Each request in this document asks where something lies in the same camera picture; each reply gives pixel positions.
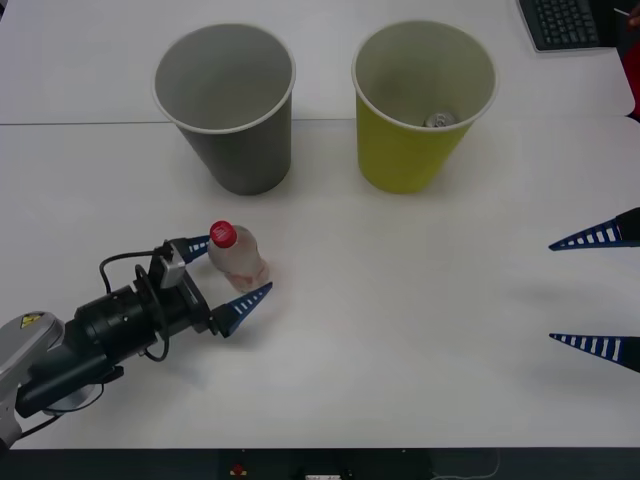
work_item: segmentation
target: red object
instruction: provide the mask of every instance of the red object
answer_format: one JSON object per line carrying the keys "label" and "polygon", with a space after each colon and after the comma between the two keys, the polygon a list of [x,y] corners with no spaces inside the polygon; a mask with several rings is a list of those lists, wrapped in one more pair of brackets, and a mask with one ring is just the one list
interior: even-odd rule
{"label": "red object", "polygon": [[629,86],[636,99],[636,108],[633,115],[640,117],[640,42],[636,43],[622,59],[624,73],[629,80]]}
{"label": "red object", "polygon": [[209,236],[215,246],[219,248],[232,247],[238,240],[238,233],[236,232],[236,229],[233,228],[233,225],[229,222],[225,222],[224,220],[220,220],[211,225]]}
{"label": "red object", "polygon": [[239,463],[234,465],[233,468],[231,469],[231,475],[234,476],[241,476],[241,475],[246,475],[247,471],[244,469],[244,467],[242,465],[240,465]]}

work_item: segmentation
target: paper cup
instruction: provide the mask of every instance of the paper cup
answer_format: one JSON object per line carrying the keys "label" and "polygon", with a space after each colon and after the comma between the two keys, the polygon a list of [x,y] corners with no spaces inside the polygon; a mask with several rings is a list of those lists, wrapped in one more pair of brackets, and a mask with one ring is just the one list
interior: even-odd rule
{"label": "paper cup", "polygon": [[220,185],[255,195],[289,170],[295,76],[291,52],[271,33],[212,25],[169,47],[153,97]]}
{"label": "paper cup", "polygon": [[[431,21],[374,33],[356,52],[351,74],[360,170],[393,193],[418,192],[431,181],[498,86],[496,67],[476,39]],[[436,123],[453,124],[427,126]]]}

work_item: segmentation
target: gray paper cup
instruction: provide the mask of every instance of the gray paper cup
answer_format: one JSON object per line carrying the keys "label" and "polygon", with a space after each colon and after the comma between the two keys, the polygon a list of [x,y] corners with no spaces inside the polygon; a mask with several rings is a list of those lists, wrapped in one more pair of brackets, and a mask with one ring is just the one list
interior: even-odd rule
{"label": "gray paper cup", "polygon": [[211,25],[164,54],[153,97],[218,183],[239,195],[275,187],[291,165],[289,49],[251,25]]}

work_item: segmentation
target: cup rim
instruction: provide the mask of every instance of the cup rim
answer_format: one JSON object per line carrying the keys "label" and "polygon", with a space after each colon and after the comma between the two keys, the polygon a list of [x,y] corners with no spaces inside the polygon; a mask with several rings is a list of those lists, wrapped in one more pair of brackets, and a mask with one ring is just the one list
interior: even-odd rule
{"label": "cup rim", "polygon": [[[291,63],[291,79],[289,81],[289,86],[287,87],[287,91],[282,96],[280,101],[271,110],[269,110],[267,113],[265,113],[261,117],[255,119],[255,120],[253,120],[253,121],[251,121],[249,123],[245,123],[245,124],[239,125],[237,127],[220,128],[220,129],[194,127],[193,125],[189,125],[189,124],[184,123],[184,122],[176,119],[175,117],[173,117],[173,115],[171,115],[169,112],[167,112],[167,110],[160,103],[160,100],[158,99],[158,94],[156,93],[156,76],[158,74],[158,68],[160,68],[160,64],[162,63],[162,60],[164,60],[164,57],[167,55],[167,53],[169,53],[169,51],[178,42],[182,41],[183,39],[185,39],[189,35],[193,35],[196,32],[199,32],[200,30],[205,30],[205,29],[208,29],[208,28],[220,27],[220,26],[249,27],[249,28],[253,28],[255,30],[260,30],[261,32],[266,33],[267,35],[270,35],[273,39],[275,39],[276,42],[278,42],[280,44],[280,46],[284,49],[285,52],[287,52],[287,55],[289,56],[289,62]],[[280,110],[280,108],[289,100],[289,97],[291,96],[291,92],[293,91],[293,86],[294,86],[295,82],[296,82],[296,62],[295,62],[295,60],[293,58],[293,54],[291,53],[291,50],[280,39],[280,37],[278,37],[273,32],[271,32],[271,31],[269,31],[269,30],[267,30],[265,28],[258,27],[257,25],[253,25],[251,23],[239,23],[239,22],[214,23],[214,24],[211,24],[211,25],[205,25],[203,27],[196,28],[195,30],[191,30],[190,32],[187,32],[184,35],[181,35],[180,37],[178,37],[177,39],[175,39],[173,42],[171,42],[169,44],[169,46],[165,49],[165,51],[160,56],[160,59],[156,62],[156,68],[153,69],[153,75],[151,76],[151,92],[152,92],[152,95],[153,95],[153,101],[155,102],[155,104],[158,107],[158,109],[160,110],[160,112],[162,112],[162,114],[165,117],[167,117],[172,123],[176,124],[180,128],[184,128],[185,130],[188,130],[188,131],[194,132],[194,133],[204,133],[204,134],[209,134],[209,135],[212,135],[212,134],[213,135],[225,135],[225,134],[229,134],[229,133],[236,133],[236,132],[241,132],[243,130],[248,130],[249,128],[255,127],[256,125],[259,125],[259,124],[263,123],[264,121],[268,120],[270,117],[275,115],[276,112],[278,110]]]}
{"label": "cup rim", "polygon": [[[417,125],[411,125],[408,123],[404,123],[401,122],[400,120],[396,120],[395,118],[390,117],[389,115],[387,115],[386,113],[382,112],[380,109],[378,109],[375,105],[373,105],[373,103],[371,103],[369,101],[369,99],[366,97],[366,95],[364,94],[364,92],[362,91],[362,89],[360,88],[360,85],[358,83],[358,77],[356,76],[356,63],[358,61],[358,57],[360,55],[360,52],[362,51],[362,49],[364,48],[364,46],[369,42],[369,40],[371,40],[375,35],[377,35],[378,33],[382,32],[383,30],[386,30],[388,28],[391,27],[397,27],[399,25],[404,25],[404,24],[409,24],[409,23],[421,23],[421,24],[436,24],[436,25],[441,25],[441,26],[445,26],[448,28],[451,28],[453,30],[457,30],[458,32],[462,33],[463,35],[466,35],[467,37],[471,38],[471,40],[473,40],[474,42],[476,42],[478,44],[478,46],[484,51],[484,53],[487,55],[487,58],[489,59],[489,63],[491,64],[491,68],[493,69],[493,74],[494,74],[494,84],[493,84],[493,91],[491,92],[491,96],[489,97],[489,100],[487,100],[487,103],[485,103],[484,107],[482,107],[482,109],[480,109],[480,111],[478,111],[475,115],[467,118],[466,120],[459,122],[459,123],[454,123],[453,125],[449,125],[446,127],[419,127]],[[358,97],[360,98],[360,100],[362,100],[365,105],[367,105],[367,107],[369,107],[371,109],[371,111],[376,114],[377,116],[379,116],[380,118],[393,123],[394,125],[397,125],[398,127],[404,128],[406,130],[412,130],[415,132],[450,132],[452,130],[457,130],[459,128],[463,128],[465,126],[471,125],[473,122],[475,122],[478,118],[480,118],[481,116],[483,116],[487,110],[489,110],[489,107],[491,107],[491,105],[493,104],[494,100],[496,99],[496,96],[498,94],[498,84],[499,84],[499,78],[498,78],[498,67],[496,66],[496,62],[493,59],[493,56],[491,55],[491,53],[489,52],[489,50],[484,46],[484,44],[478,40],[474,35],[470,34],[469,32],[466,32],[465,30],[463,30],[460,27],[457,27],[456,25],[451,25],[450,23],[444,23],[444,22],[438,22],[435,20],[402,20],[400,22],[396,22],[396,23],[391,23],[388,25],[383,26],[382,28],[379,28],[378,30],[376,30],[375,32],[371,33],[369,36],[367,36],[358,46],[355,55],[353,56],[353,61],[351,62],[351,80],[353,81],[353,86],[356,89],[356,93],[358,95]]]}

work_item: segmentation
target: red bottle cap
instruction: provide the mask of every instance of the red bottle cap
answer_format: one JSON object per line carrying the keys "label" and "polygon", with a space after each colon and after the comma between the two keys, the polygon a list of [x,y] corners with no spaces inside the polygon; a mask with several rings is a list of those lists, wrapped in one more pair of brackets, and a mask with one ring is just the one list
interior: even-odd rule
{"label": "red bottle cap", "polygon": [[225,222],[224,220],[220,220],[211,225],[209,236],[211,237],[214,245],[219,248],[232,247],[236,243],[236,240],[238,240],[236,229],[233,228],[233,225],[229,222]]}

